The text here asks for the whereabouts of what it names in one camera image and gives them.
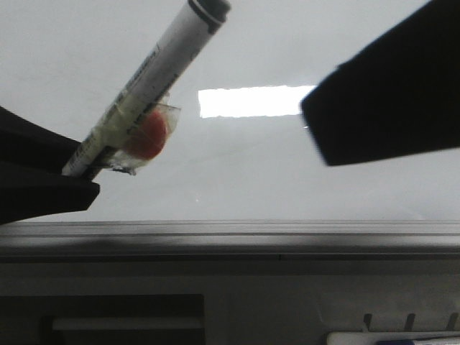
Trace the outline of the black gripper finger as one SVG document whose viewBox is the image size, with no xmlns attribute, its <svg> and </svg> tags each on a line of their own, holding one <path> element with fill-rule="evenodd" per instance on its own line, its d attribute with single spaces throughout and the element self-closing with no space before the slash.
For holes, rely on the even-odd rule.
<svg viewBox="0 0 460 345">
<path fill-rule="evenodd" d="M 429 1 L 323 79 L 301 109 L 327 165 L 459 146 L 459 3 Z"/>
<path fill-rule="evenodd" d="M 80 142 L 1 108 L 1 160 L 60 174 Z"/>
<path fill-rule="evenodd" d="M 85 211 L 99 193 L 99 184 L 91 181 L 3 162 L 1 224 L 56 213 Z"/>
</svg>

